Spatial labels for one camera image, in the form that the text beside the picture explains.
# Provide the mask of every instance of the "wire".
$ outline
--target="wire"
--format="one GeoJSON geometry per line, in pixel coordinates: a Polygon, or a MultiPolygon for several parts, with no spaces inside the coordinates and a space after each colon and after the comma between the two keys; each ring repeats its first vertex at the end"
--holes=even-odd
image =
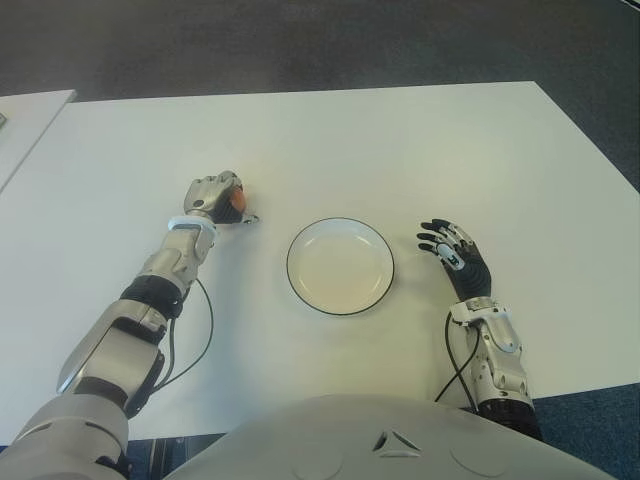
{"type": "Polygon", "coordinates": [[[451,350],[451,342],[449,340],[449,325],[450,324],[451,324],[451,312],[449,312],[449,314],[447,315],[447,321],[445,322],[445,325],[444,325],[444,343],[447,346],[447,353],[449,354],[449,360],[451,360],[451,365],[453,366],[453,369],[455,370],[456,373],[451,378],[451,380],[449,380],[449,382],[447,382],[447,384],[444,386],[444,388],[440,391],[440,393],[436,397],[435,401],[437,402],[438,400],[440,400],[442,395],[444,395],[444,393],[447,391],[449,386],[455,381],[455,379],[459,378],[460,379],[460,383],[462,384],[462,388],[464,389],[464,393],[467,396],[467,400],[469,401],[469,405],[471,406],[471,409],[473,410],[474,413],[478,413],[478,408],[476,407],[476,404],[473,401],[473,397],[471,396],[471,392],[469,391],[469,387],[467,387],[467,382],[464,381],[464,378],[462,376],[462,371],[465,369],[465,367],[467,365],[469,365],[469,363],[471,362],[471,360],[475,356],[476,352],[478,351],[478,345],[480,344],[480,332],[476,329],[476,344],[473,347],[473,352],[471,352],[471,355],[469,355],[469,358],[467,358],[466,362],[464,362],[464,364],[462,365],[462,368],[458,368],[458,364],[456,363],[456,359],[453,356],[453,351],[451,350]]]}
{"type": "MultiPolygon", "coordinates": [[[[478,351],[478,346],[480,345],[480,332],[476,329],[476,344],[473,347],[473,351],[471,352],[471,355],[469,355],[469,358],[467,358],[467,360],[462,364],[462,367],[460,367],[460,373],[462,374],[462,372],[464,372],[464,369],[467,368],[467,365],[469,365],[471,363],[471,360],[473,360],[473,357],[475,356],[476,352],[478,351]]],[[[442,395],[445,394],[445,392],[449,389],[449,387],[451,386],[451,384],[455,381],[455,379],[458,378],[458,374],[456,373],[453,377],[451,377],[451,379],[447,382],[447,384],[442,387],[442,390],[440,390],[440,393],[438,394],[438,396],[436,397],[436,399],[434,401],[439,401],[440,398],[442,398],[442,395]]]]}
{"type": "Polygon", "coordinates": [[[176,342],[175,342],[175,331],[176,331],[176,319],[171,320],[171,325],[169,326],[169,368],[167,369],[167,373],[164,374],[162,380],[158,382],[156,387],[160,387],[164,385],[171,374],[173,373],[173,367],[176,363],[176,342]]]}
{"type": "Polygon", "coordinates": [[[171,321],[172,322],[171,326],[169,327],[169,355],[171,356],[171,358],[169,359],[169,369],[167,370],[167,373],[162,378],[160,383],[158,385],[156,385],[155,387],[153,387],[153,390],[151,390],[151,394],[154,394],[157,391],[159,391],[161,388],[164,388],[167,385],[169,385],[170,383],[175,382],[178,378],[180,378],[185,373],[187,373],[189,370],[191,370],[193,367],[195,367],[197,365],[197,363],[200,360],[202,360],[202,357],[204,357],[205,354],[207,353],[207,351],[209,350],[209,346],[211,345],[211,339],[213,338],[213,326],[214,326],[214,322],[213,322],[213,306],[211,304],[211,298],[209,298],[209,294],[207,293],[207,289],[204,288],[204,285],[202,284],[202,282],[199,279],[196,278],[196,282],[198,282],[198,285],[200,285],[200,288],[202,289],[202,293],[204,293],[204,296],[207,299],[207,305],[209,306],[209,319],[210,319],[210,325],[211,326],[209,327],[209,338],[207,339],[207,344],[205,345],[204,350],[202,350],[202,353],[200,355],[198,355],[198,357],[191,363],[191,365],[189,365],[187,368],[182,370],[175,377],[173,377],[171,379],[168,379],[169,375],[173,371],[173,365],[175,363],[175,345],[174,345],[175,319],[172,320],[171,321]]]}

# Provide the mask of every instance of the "gray carpet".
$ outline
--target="gray carpet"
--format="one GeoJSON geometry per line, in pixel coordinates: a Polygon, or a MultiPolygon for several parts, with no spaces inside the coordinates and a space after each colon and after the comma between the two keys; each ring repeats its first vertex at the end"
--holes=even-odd
{"type": "Polygon", "coordinates": [[[638,22],[619,0],[3,0],[0,95],[534,80],[638,189],[638,22]]]}

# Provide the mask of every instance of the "white table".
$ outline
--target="white table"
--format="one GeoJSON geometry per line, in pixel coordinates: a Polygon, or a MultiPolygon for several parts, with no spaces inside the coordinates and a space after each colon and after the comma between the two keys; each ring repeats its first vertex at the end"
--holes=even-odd
{"type": "Polygon", "coordinates": [[[0,97],[0,113],[7,122],[0,128],[0,193],[73,90],[0,97]]]}
{"type": "MultiPolygon", "coordinates": [[[[638,194],[534,83],[78,103],[0,198],[0,443],[53,395],[191,180],[225,168],[263,221],[221,228],[201,270],[212,348],[151,399],[132,438],[224,432],[326,393],[432,398],[451,375],[443,322],[456,301],[416,247],[432,217],[478,241],[534,397],[639,380],[638,194]],[[396,260],[390,292],[354,317],[310,309],[286,278],[291,240],[329,216],[372,225],[396,260]]],[[[207,322],[195,289],[177,370],[207,322]]],[[[446,401],[462,398],[456,385],[446,401]]]]}

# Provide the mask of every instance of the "robotic arm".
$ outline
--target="robotic arm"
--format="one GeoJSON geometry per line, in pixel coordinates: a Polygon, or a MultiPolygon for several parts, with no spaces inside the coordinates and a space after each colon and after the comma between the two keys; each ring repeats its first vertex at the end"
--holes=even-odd
{"type": "MultiPolygon", "coordinates": [[[[2,478],[128,478],[127,420],[156,386],[164,363],[159,342],[180,315],[215,241],[215,225],[255,220],[244,215],[242,184],[232,172],[195,180],[184,207],[185,215],[170,221],[160,250],[64,364],[60,395],[0,454],[2,478]]],[[[444,220],[423,227],[428,232],[418,234],[420,248],[441,259],[460,298],[447,325],[477,338],[471,360],[475,403],[495,423],[435,403],[329,395],[249,422],[171,478],[610,478],[496,424],[540,438],[510,313],[490,297],[491,275],[464,231],[444,220]]]]}
{"type": "MultiPolygon", "coordinates": [[[[421,226],[427,233],[418,234],[423,242],[418,247],[440,259],[460,299],[451,307],[449,318],[470,333],[467,339],[475,352],[471,376],[478,414],[542,440],[520,364],[522,344],[511,326],[511,312],[491,298],[491,274],[477,245],[459,226],[446,220],[434,219],[421,226]],[[473,346],[476,338],[477,349],[473,346]]],[[[456,373],[462,380],[461,372],[456,373]]]]}
{"type": "Polygon", "coordinates": [[[3,476],[128,477],[127,419],[145,405],[162,370],[158,344],[168,322],[182,311],[215,241],[216,224],[255,220],[244,215],[245,207],[242,183],[234,173],[193,181],[185,215],[171,219],[160,250],[65,362],[60,395],[0,455],[3,476]]]}

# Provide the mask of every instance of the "silver arm segment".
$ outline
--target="silver arm segment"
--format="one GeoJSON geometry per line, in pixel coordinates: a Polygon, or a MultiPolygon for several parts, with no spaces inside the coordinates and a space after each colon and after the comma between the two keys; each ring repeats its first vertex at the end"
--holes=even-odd
{"type": "MultiPolygon", "coordinates": [[[[509,309],[490,297],[476,297],[456,303],[450,311],[454,324],[477,329],[480,335],[470,364],[479,415],[541,440],[520,362],[522,343],[511,325],[509,309]]],[[[473,349],[475,334],[467,339],[473,349]]]]}
{"type": "Polygon", "coordinates": [[[234,173],[194,180],[186,215],[169,222],[160,249],[65,362],[57,386],[61,395],[0,454],[3,478],[127,476],[127,418],[147,402],[162,370],[158,344],[213,246],[215,224],[241,221],[244,208],[234,173]]]}

